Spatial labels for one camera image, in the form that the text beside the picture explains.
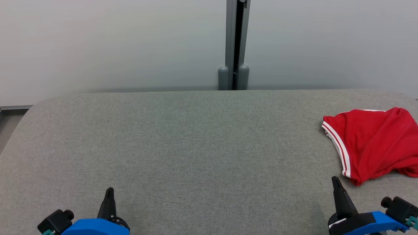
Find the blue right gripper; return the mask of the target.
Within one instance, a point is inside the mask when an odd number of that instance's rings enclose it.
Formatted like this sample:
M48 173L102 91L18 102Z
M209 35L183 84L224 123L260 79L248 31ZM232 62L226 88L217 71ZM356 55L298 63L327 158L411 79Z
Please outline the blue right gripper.
M333 176L331 181L336 212L328 222L330 235L372 235L409 230L404 224L380 211L358 213L340 179Z

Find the grey partition post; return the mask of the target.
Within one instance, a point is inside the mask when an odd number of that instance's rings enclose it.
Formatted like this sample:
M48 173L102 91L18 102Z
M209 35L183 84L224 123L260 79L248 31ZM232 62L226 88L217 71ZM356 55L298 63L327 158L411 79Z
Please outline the grey partition post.
M224 66L218 69L219 90L247 90L249 66L245 64L251 0L227 0Z

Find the red shorts with white band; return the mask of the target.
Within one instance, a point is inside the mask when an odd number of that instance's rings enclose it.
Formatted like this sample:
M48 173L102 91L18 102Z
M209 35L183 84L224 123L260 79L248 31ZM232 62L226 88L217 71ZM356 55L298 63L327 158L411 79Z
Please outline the red shorts with white band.
M396 171L411 178L418 178L418 163L400 165Z

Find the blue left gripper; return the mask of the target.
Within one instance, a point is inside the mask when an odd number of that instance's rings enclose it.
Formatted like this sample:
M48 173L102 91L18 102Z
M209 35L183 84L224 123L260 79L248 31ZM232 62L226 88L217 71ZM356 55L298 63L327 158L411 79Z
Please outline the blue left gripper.
M77 220L61 235L130 235L130 227L117 217L114 189L106 189L97 218Z

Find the red number 23 basketball jersey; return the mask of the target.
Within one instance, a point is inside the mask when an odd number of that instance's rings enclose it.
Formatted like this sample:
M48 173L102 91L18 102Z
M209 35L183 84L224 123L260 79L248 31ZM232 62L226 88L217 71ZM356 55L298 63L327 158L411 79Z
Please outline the red number 23 basketball jersey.
M354 109L324 116L321 126L355 186L418 163L418 123L404 108Z

